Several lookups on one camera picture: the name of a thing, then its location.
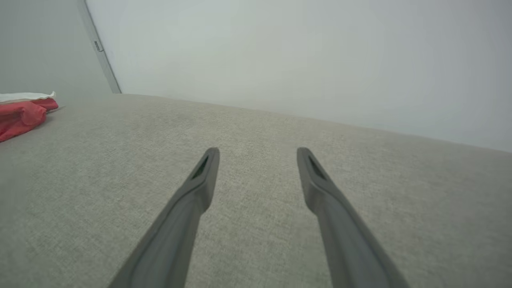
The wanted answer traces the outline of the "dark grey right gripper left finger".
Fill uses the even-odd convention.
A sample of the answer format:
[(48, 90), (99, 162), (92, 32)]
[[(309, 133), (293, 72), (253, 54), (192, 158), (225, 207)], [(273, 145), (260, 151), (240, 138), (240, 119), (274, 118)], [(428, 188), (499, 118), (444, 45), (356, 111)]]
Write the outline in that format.
[(212, 203), (220, 151), (209, 148), (143, 235), (111, 288), (185, 286), (200, 217)]

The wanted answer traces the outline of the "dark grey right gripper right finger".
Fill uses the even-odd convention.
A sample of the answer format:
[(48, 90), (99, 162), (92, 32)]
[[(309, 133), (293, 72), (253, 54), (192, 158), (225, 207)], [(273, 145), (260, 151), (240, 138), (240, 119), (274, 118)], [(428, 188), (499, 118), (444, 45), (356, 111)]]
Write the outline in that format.
[(317, 217), (335, 288), (407, 288), (408, 283), (311, 150), (297, 149), (304, 199)]

